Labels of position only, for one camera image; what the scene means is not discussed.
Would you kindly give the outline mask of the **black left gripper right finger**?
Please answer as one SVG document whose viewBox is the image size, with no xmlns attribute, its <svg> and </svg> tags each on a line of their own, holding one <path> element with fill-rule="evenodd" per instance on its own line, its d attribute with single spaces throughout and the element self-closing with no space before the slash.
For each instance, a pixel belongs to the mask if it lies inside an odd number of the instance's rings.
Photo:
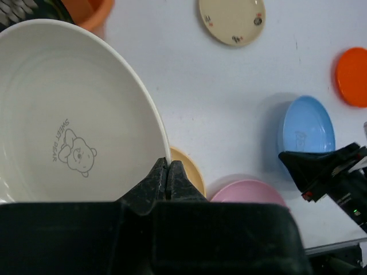
<svg viewBox="0 0 367 275">
<path fill-rule="evenodd" d="M 188 179 L 181 161 L 172 161 L 166 181 L 166 200 L 180 202 L 206 202 L 207 199 Z"/>
</svg>

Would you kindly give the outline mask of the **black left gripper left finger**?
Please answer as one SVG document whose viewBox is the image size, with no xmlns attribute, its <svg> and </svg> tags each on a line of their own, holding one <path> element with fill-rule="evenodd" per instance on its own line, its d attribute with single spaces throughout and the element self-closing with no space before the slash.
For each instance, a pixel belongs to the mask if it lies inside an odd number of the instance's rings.
<svg viewBox="0 0 367 275">
<path fill-rule="evenodd" d="M 155 201 L 165 199 L 167 160 L 159 158 L 147 176 L 117 201 L 138 215 L 148 214 Z"/>
</svg>

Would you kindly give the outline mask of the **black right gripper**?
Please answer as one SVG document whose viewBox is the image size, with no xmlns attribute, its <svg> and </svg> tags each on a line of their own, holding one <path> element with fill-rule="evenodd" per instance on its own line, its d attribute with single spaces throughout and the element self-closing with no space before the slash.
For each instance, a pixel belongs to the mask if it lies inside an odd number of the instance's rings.
<svg viewBox="0 0 367 275">
<path fill-rule="evenodd" d="M 278 157 L 304 200 L 327 194 L 366 233 L 366 168 L 349 171 L 361 161 L 360 145 L 327 153 L 283 151 Z"/>
</svg>

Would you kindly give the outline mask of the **yellow round plate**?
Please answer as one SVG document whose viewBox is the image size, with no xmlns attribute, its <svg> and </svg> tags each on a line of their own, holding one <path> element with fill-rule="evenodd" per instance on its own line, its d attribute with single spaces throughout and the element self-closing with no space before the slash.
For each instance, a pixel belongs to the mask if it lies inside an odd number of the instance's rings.
<svg viewBox="0 0 367 275">
<path fill-rule="evenodd" d="M 196 164 L 183 151 L 175 147 L 170 147 L 170 151 L 172 161 L 178 160 L 182 162 L 186 175 L 190 182 L 204 197 L 206 197 L 204 179 Z"/>
</svg>

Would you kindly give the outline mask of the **light blue round plate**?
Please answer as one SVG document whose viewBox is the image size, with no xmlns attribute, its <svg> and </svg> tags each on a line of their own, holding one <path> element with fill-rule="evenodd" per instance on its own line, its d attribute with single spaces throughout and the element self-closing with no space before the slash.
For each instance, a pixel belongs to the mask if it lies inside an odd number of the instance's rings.
<svg viewBox="0 0 367 275">
<path fill-rule="evenodd" d="M 276 153 L 283 151 L 326 153 L 335 150 L 331 118 L 320 101 L 299 96 L 279 104 Z"/>
</svg>

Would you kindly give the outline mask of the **pink round plate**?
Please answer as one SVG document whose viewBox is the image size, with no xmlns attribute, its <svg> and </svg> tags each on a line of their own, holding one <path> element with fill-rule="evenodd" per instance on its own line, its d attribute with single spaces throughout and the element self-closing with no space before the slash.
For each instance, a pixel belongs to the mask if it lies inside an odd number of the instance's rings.
<svg viewBox="0 0 367 275">
<path fill-rule="evenodd" d="M 232 182 L 214 194 L 211 202 L 270 203 L 288 208 L 281 194 L 272 186 L 254 179 Z"/>
</svg>

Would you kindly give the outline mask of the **white bear round plate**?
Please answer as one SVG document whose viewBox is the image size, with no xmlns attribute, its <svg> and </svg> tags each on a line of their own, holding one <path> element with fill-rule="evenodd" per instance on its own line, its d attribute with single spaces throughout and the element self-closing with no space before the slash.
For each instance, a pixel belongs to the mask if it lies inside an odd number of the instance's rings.
<svg viewBox="0 0 367 275">
<path fill-rule="evenodd" d="M 162 119 L 98 36 L 35 19 L 1 33 L 1 202 L 114 201 L 159 158 Z"/>
</svg>

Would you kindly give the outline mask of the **black floral square plate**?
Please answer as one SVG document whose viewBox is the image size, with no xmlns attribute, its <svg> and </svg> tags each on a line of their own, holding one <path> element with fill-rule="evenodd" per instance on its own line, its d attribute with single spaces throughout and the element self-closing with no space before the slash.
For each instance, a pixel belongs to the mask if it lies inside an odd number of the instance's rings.
<svg viewBox="0 0 367 275">
<path fill-rule="evenodd" d="M 74 23 L 62 1 L 1 0 L 1 31 L 32 19 L 55 19 Z"/>
</svg>

